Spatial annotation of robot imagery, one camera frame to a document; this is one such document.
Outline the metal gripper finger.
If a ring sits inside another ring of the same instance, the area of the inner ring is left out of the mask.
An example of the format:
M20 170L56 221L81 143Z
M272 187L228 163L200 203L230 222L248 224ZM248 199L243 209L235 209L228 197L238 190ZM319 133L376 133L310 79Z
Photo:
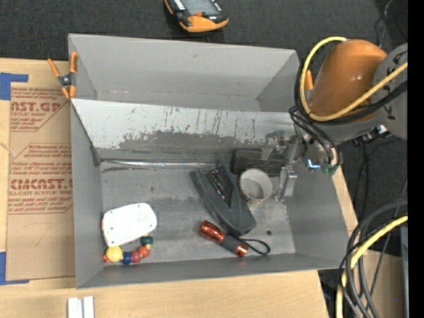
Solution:
M291 166L283 166L280 170L278 188L273 195L275 201L284 201L294 193L297 174Z
M270 159L271 155L283 154L286 148L293 142L295 136L288 135L285 131L274 131L266 134L264 144L264 159Z

